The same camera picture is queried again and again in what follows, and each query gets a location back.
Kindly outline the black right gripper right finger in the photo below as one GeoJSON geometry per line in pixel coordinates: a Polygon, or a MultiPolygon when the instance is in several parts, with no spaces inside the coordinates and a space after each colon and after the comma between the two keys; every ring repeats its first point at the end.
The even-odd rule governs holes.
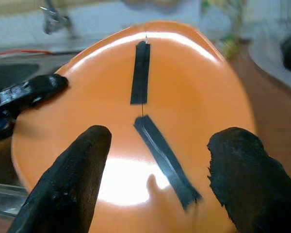
{"type": "Polygon", "coordinates": [[[291,178],[243,128],[208,142],[210,187],[238,233],[291,233],[291,178]]]}

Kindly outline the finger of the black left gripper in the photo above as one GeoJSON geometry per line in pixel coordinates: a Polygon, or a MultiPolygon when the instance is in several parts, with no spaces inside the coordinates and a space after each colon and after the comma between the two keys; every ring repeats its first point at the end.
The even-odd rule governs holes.
{"type": "Polygon", "coordinates": [[[16,119],[17,112],[0,111],[0,140],[12,136],[16,119]]]}
{"type": "Polygon", "coordinates": [[[68,87],[59,74],[39,75],[21,84],[0,89],[0,109],[22,109],[47,100],[68,87]]]}

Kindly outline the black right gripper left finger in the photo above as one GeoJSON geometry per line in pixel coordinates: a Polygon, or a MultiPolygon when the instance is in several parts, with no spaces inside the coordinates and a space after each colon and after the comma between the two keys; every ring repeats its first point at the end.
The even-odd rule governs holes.
{"type": "Polygon", "coordinates": [[[88,233],[112,134],[94,125],[43,173],[6,233],[88,233]]]}

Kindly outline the stainless steel double sink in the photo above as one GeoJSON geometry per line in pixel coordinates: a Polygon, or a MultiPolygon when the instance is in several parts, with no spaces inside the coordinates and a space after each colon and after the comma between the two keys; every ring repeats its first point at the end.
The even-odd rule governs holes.
{"type": "MultiPolygon", "coordinates": [[[[37,75],[55,72],[80,49],[52,50],[46,54],[0,56],[0,88],[20,84],[37,75]]],[[[0,216],[17,215],[27,197],[14,169],[11,157],[11,138],[0,140],[0,216]]]]}

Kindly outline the red thin tube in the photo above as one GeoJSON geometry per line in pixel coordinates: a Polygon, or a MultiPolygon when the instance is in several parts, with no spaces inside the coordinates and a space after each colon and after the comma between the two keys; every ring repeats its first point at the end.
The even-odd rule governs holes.
{"type": "Polygon", "coordinates": [[[33,54],[46,54],[46,55],[52,55],[53,53],[51,51],[47,50],[6,50],[6,51],[0,51],[1,55],[9,55],[9,54],[21,54],[21,53],[33,53],[33,54]]]}

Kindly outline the metal sink faucet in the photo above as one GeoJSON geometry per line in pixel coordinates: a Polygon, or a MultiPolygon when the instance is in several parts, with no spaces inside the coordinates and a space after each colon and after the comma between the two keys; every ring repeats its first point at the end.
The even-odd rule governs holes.
{"type": "Polygon", "coordinates": [[[52,0],[43,0],[44,5],[40,7],[44,15],[44,32],[51,35],[61,29],[70,29],[71,20],[62,15],[54,6],[52,0]]]}

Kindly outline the black tape strip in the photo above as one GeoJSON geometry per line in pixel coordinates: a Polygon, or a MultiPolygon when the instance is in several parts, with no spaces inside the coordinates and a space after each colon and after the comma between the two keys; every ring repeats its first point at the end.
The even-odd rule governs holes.
{"type": "Polygon", "coordinates": [[[190,183],[176,155],[150,116],[137,117],[134,127],[168,179],[182,208],[187,210],[191,203],[201,200],[201,194],[190,183]]]}
{"type": "Polygon", "coordinates": [[[150,44],[141,41],[136,45],[130,104],[147,103],[149,65],[150,44]]]}

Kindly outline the grey dish rack tray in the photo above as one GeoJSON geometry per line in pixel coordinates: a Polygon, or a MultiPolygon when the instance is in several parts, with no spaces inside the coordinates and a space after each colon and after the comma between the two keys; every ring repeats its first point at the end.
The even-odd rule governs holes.
{"type": "Polygon", "coordinates": [[[261,31],[249,47],[254,63],[277,81],[291,89],[291,71],[283,65],[281,42],[291,34],[291,24],[278,21],[260,24],[261,31]]]}

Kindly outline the clear soap pump bottle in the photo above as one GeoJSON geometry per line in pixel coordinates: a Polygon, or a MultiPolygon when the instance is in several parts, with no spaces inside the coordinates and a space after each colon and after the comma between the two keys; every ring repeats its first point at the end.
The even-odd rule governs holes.
{"type": "Polygon", "coordinates": [[[202,0],[199,30],[227,59],[239,51],[239,30],[247,0],[202,0]]]}

